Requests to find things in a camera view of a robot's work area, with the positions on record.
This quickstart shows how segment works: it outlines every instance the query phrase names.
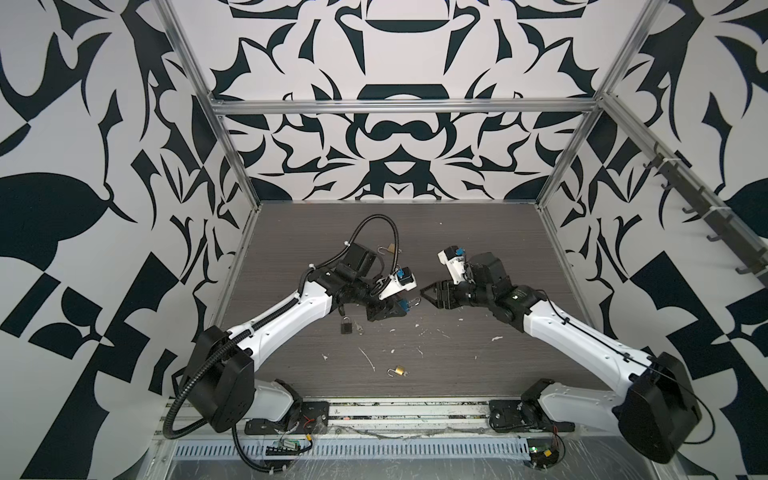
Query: black and white patterned wall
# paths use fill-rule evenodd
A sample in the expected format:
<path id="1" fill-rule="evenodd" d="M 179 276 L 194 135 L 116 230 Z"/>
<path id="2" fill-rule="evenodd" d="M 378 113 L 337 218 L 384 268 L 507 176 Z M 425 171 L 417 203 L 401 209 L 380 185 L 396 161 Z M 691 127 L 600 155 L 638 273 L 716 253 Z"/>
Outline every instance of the black and white patterned wall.
<path id="1" fill-rule="evenodd" d="M 672 0 L 619 96 L 760 236 L 768 120 L 768 5 Z M 683 445 L 689 475 L 768 475 L 768 290 L 603 114 L 548 205 L 591 317 L 609 335 L 683 359 L 717 430 Z M 689 441 L 705 439 L 704 419 Z"/>
<path id="2" fill-rule="evenodd" d="M 0 5 L 0 469 L 144 454 L 250 205 L 145 0 Z"/>
<path id="3" fill-rule="evenodd" d="M 234 115 L 263 200 L 534 200 L 579 112 Z"/>
<path id="4" fill-rule="evenodd" d="M 223 100 L 568 98 L 594 94 L 643 2 L 174 6 L 210 89 Z M 578 123 L 574 116 L 256 116 L 232 118 L 230 131 L 265 200 L 531 200 Z"/>

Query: aluminum frame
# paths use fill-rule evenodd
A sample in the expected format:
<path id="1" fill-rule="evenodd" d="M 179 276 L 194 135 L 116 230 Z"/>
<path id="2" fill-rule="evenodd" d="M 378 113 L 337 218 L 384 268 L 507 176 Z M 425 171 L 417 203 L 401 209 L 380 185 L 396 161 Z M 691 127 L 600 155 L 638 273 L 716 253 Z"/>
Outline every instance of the aluminum frame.
<path id="1" fill-rule="evenodd" d="M 218 115 L 590 111 L 593 98 L 446 98 L 413 100 L 212 101 Z"/>
<path id="2" fill-rule="evenodd" d="M 637 117 L 616 94 L 604 94 L 598 98 L 598 105 L 616 122 L 648 158 L 662 154 L 665 158 L 675 158 L 675 153 Z"/>
<path id="3" fill-rule="evenodd" d="M 592 315 L 589 313 L 587 302 L 584 300 L 585 297 L 581 292 L 581 287 L 579 286 L 578 281 L 576 281 L 576 275 L 574 275 L 571 262 L 568 261 L 568 257 L 565 255 L 565 250 L 563 250 L 562 245 L 560 245 L 560 242 L 558 241 L 558 230 L 554 226 L 552 217 L 549 215 L 549 210 L 547 210 L 547 207 L 537 207 L 536 210 L 541 218 L 541 222 L 544 224 L 544 230 L 547 233 L 549 243 L 552 245 L 552 248 L 554 248 L 554 254 L 558 258 L 560 268 L 563 270 L 565 281 L 568 283 L 568 287 L 571 288 L 571 293 L 574 294 L 576 304 L 578 304 L 578 307 L 581 309 L 582 319 L 584 319 L 584 322 L 592 328 L 601 331 L 595 324 Z"/>
<path id="4" fill-rule="evenodd" d="M 608 73 L 598 88 L 595 98 L 599 98 L 605 93 L 613 93 L 619 82 L 624 78 L 624 73 L 629 69 L 632 59 L 640 51 L 643 43 L 645 43 L 650 29 L 654 26 L 656 19 L 667 3 L 669 3 L 669 0 L 648 0 L 646 2 L 637 16 L 634 25 L 632 25 L 630 34 L 627 35 L 621 49 L 619 49 L 614 63 L 608 69 Z"/>
<path id="5" fill-rule="evenodd" d="M 549 178 L 545 182 L 541 192 L 539 192 L 536 198 L 536 204 L 540 207 L 546 207 L 549 200 L 554 196 L 554 192 L 560 187 L 560 182 L 565 175 L 568 168 L 571 167 L 573 160 L 576 158 L 581 145 L 587 140 L 594 124 L 597 123 L 598 118 L 602 112 L 602 106 L 600 99 L 606 94 L 610 94 L 618 86 L 621 79 L 624 77 L 624 73 L 629 68 L 629 64 L 632 59 L 640 51 L 643 43 L 653 27 L 654 22 L 658 18 L 661 10 L 669 2 L 669 0 L 647 0 L 640 14 L 637 16 L 629 35 L 624 40 L 624 43 L 619 49 L 614 62 L 608 69 L 608 73 L 605 75 L 600 87 L 596 90 L 594 98 L 598 101 L 597 106 L 590 111 L 590 113 L 581 119 L 581 123 L 576 127 L 571 139 L 565 146 L 565 149 L 560 154 L 560 157 L 554 163 L 554 169 L 549 175 Z"/>
<path id="6" fill-rule="evenodd" d="M 488 425 L 491 400 L 520 399 L 519 396 L 483 396 L 483 397 L 389 397 L 389 398 L 305 398 L 305 402 L 322 401 L 330 404 L 329 417 L 326 419 L 327 433 L 339 439 L 369 438 L 383 434 L 386 436 L 425 435 L 435 438 L 451 438 L 470 435 L 493 435 Z M 157 424 L 153 441 L 164 441 L 162 425 L 165 412 Z M 193 406 L 185 403 L 179 410 L 176 422 L 186 425 L 200 418 Z M 248 419 L 241 419 L 237 429 L 243 431 Z M 598 429 L 578 426 L 579 435 L 613 435 Z M 229 432 L 216 433 L 209 425 L 185 436 L 185 439 L 208 440 L 228 438 Z M 529 438 L 549 436 L 550 432 L 514 433 Z M 280 435 L 263 435 L 265 438 L 278 438 Z M 285 435 L 286 438 L 302 438 L 302 435 Z"/>
<path id="7" fill-rule="evenodd" d="M 245 171 L 245 165 L 240 159 L 240 154 L 237 153 L 237 149 L 235 149 L 227 129 L 224 128 L 221 117 L 216 115 L 211 106 L 210 91 L 206 86 L 203 75 L 200 73 L 200 66 L 192 54 L 192 49 L 189 46 L 187 37 L 184 35 L 184 30 L 181 27 L 173 5 L 170 3 L 170 0 L 152 0 L 152 3 L 155 10 L 157 10 L 157 15 L 160 17 L 160 22 L 165 29 L 165 35 L 168 37 L 170 46 L 176 52 L 181 67 L 192 84 L 192 91 L 194 91 L 197 100 L 200 102 L 200 107 L 203 109 L 205 118 L 214 132 L 214 137 L 221 143 L 224 149 L 227 162 L 229 162 L 230 168 L 235 173 L 240 189 L 245 193 L 251 208 L 254 210 L 258 209 L 261 203 L 259 196 L 253 189 L 250 177 L 248 177 Z"/>
<path id="8" fill-rule="evenodd" d="M 549 174 L 547 181 L 544 182 L 544 186 L 538 193 L 538 197 L 536 197 L 535 203 L 539 207 L 546 207 L 549 200 L 554 196 L 554 192 L 558 191 L 565 172 L 568 171 L 568 168 L 571 168 L 579 148 L 587 140 L 602 113 L 603 111 L 599 105 L 595 105 L 592 111 L 581 119 L 571 138 L 568 139 L 565 149 L 560 153 L 560 157 L 554 162 L 552 173 Z"/>
<path id="9" fill-rule="evenodd" d="M 243 234 L 240 236 L 240 244 L 237 246 L 237 252 L 235 258 L 232 260 L 230 269 L 227 271 L 227 278 L 224 281 L 224 288 L 221 291 L 219 300 L 217 302 L 216 313 L 213 315 L 211 322 L 205 325 L 208 328 L 212 325 L 221 327 L 224 322 L 224 315 L 227 314 L 227 307 L 230 305 L 232 294 L 235 290 L 235 284 L 237 279 L 240 278 L 240 271 L 243 269 L 243 261 L 248 254 L 248 246 L 253 239 L 253 232 L 255 231 L 256 221 L 259 218 L 261 209 L 251 210 L 246 220 L 245 227 L 243 228 Z"/>
<path id="10" fill-rule="evenodd" d="M 144 454 L 136 480 L 164 480 L 176 453 L 178 440 L 154 439 Z"/>

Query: dark wood-grain tabletop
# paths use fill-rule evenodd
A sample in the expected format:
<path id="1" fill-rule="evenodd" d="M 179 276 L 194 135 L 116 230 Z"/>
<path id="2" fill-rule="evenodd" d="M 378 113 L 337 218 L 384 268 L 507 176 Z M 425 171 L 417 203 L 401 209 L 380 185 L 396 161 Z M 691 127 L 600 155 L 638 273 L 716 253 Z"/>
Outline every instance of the dark wood-grain tabletop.
<path id="1" fill-rule="evenodd" d="M 546 290 L 581 318 L 532 205 L 269 203 L 260 211 L 223 327 L 257 316 L 294 291 L 309 263 L 339 252 L 357 224 L 374 213 L 397 224 L 399 264 L 411 268 L 420 286 L 450 278 L 437 253 L 459 245 L 468 256 L 493 252 L 513 283 Z M 356 241 L 387 247 L 392 231 L 374 220 Z M 391 259 L 385 258 L 387 269 Z M 406 296 L 418 295 L 417 288 Z M 362 335 L 341 335 L 342 317 L 333 312 L 281 346 L 257 377 L 282 379 L 305 397 L 513 396 L 540 378 L 605 388 L 555 348 L 499 322 L 486 309 L 437 310 L 422 301 L 405 317 L 376 323 L 366 320 L 360 306 L 348 305 L 346 313 Z M 408 375 L 389 377 L 387 369 L 398 365 Z"/>

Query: white debris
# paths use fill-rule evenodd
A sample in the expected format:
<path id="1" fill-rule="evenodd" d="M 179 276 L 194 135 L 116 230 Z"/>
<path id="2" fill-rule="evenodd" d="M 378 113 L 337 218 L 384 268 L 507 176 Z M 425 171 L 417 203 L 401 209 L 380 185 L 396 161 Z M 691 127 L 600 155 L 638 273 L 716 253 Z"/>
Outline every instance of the white debris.
<path id="1" fill-rule="evenodd" d="M 357 349 L 358 349 L 360 352 L 362 352 L 362 354 L 363 354 L 363 355 L 366 355 L 366 353 L 365 353 L 365 352 L 363 352 L 363 350 L 362 350 L 360 347 L 357 347 Z M 376 367 L 375 367 L 375 366 L 373 366 L 373 362 L 371 362 L 371 359 L 370 359 L 370 358 L 368 358 L 368 356 L 367 356 L 367 355 L 366 355 L 366 360 L 368 360 L 368 363 L 370 363 L 370 364 L 371 364 L 371 368 L 372 368 L 372 369 L 373 369 L 373 371 L 375 372 L 375 371 L 376 371 Z"/>

